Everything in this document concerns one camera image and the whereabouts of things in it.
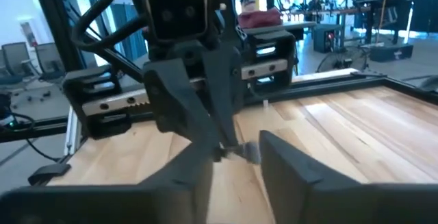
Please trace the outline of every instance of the screw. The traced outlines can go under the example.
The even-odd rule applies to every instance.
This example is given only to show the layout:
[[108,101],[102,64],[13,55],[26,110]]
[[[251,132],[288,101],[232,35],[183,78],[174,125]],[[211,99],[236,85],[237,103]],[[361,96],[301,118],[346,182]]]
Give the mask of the screw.
[[106,104],[106,103],[102,103],[102,104],[100,105],[100,107],[101,107],[102,110],[107,110],[107,109],[110,108],[110,107],[108,106],[108,104]]
[[130,98],[128,98],[128,99],[126,100],[126,102],[127,102],[128,104],[134,104],[134,103],[136,102],[136,99],[133,98],[133,97],[130,97]]

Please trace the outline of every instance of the black equipment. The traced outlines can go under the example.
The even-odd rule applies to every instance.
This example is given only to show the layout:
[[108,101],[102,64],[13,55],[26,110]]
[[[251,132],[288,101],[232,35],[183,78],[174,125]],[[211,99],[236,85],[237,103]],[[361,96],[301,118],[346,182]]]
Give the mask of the black equipment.
[[368,67],[368,55],[365,49],[359,47],[344,47],[328,54],[318,66],[317,73],[342,69],[357,69],[363,71]]
[[0,136],[3,129],[9,129],[14,124],[14,117],[10,114],[11,93],[0,92]]
[[[220,42],[221,13],[216,10],[223,5],[219,0],[204,0],[207,5],[203,9],[196,6],[190,12],[187,8],[195,0],[182,0],[186,5],[182,10],[159,3],[139,6],[139,19],[96,41],[85,33],[86,28],[111,2],[98,0],[76,24],[72,37],[77,46],[102,53],[105,47],[147,26],[150,30],[145,36],[153,45],[153,54],[142,72],[108,58],[113,59],[112,66],[68,73],[64,92],[84,132],[93,138],[123,133],[130,128],[133,113],[150,110],[161,132],[175,132],[192,143],[135,186],[32,186],[8,192],[0,198],[0,223],[205,223],[213,163],[224,156],[226,149],[241,148],[233,114],[244,101],[255,104],[263,100],[254,87],[258,79],[272,79],[268,85],[277,88],[263,89],[270,92],[291,82],[293,58],[285,50],[295,43],[294,37],[281,30],[255,36],[264,41],[280,38],[275,57],[285,57],[281,59],[257,58],[230,42]],[[207,16],[205,23],[193,25],[192,31],[181,29],[167,34],[162,30],[165,23],[155,20],[163,13],[154,14],[154,9],[186,16],[185,21],[194,18],[193,11]],[[172,26],[178,23],[168,21]],[[142,87],[123,92],[117,70],[129,73]],[[104,83],[112,85],[99,88]],[[438,199],[435,185],[361,185],[270,132],[260,132],[259,141],[262,174],[278,224],[438,221],[436,211],[430,208]]]
[[387,45],[382,47],[371,47],[370,50],[370,60],[375,62],[390,62],[411,58],[413,45]]
[[341,25],[318,25],[313,31],[313,50],[320,53],[332,52]]
[[[412,2],[415,0],[386,0],[384,9],[384,19],[382,28],[394,30],[393,44],[398,42],[398,31],[407,28],[409,21],[409,13],[412,7]],[[362,27],[364,18],[366,18],[367,34],[365,35],[365,43],[371,43],[372,26],[380,24],[380,17],[382,12],[383,0],[357,0],[356,5],[367,4],[372,11],[365,16],[357,16],[355,19],[355,27]]]

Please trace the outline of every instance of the light wood surface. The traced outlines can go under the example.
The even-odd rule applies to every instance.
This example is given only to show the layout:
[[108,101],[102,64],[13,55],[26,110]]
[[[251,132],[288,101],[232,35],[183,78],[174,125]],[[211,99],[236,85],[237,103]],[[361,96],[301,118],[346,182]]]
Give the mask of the light wood surface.
[[[438,108],[385,87],[246,108],[235,127],[240,141],[274,132],[363,183],[438,182]],[[159,133],[154,122],[137,123],[126,134],[89,140],[70,159],[70,172],[49,185],[136,184],[188,143]],[[258,166],[239,158],[215,164],[207,222],[274,223]]]

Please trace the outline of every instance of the person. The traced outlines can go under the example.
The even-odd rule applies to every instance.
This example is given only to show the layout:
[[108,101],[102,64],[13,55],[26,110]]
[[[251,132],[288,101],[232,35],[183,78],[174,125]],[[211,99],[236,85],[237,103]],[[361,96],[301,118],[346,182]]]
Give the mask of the person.
[[[322,10],[322,4],[323,2],[321,0],[311,0],[308,5],[308,10],[320,11]],[[312,13],[305,15],[305,21],[316,21],[317,23],[319,23],[321,20],[321,15],[312,15]]]
[[309,2],[309,10],[322,10],[322,4],[323,2],[321,0],[311,0]]

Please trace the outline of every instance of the camera lens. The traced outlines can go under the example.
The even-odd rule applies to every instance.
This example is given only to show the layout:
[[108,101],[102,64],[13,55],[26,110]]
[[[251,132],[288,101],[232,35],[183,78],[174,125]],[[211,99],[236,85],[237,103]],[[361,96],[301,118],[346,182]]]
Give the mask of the camera lens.
[[185,9],[185,14],[186,14],[189,18],[192,18],[192,17],[194,16],[194,13],[195,13],[195,11],[194,11],[194,8],[193,8],[192,6],[187,7],[187,8]]
[[164,10],[162,12],[162,17],[165,22],[170,22],[173,18],[172,12],[169,10]]

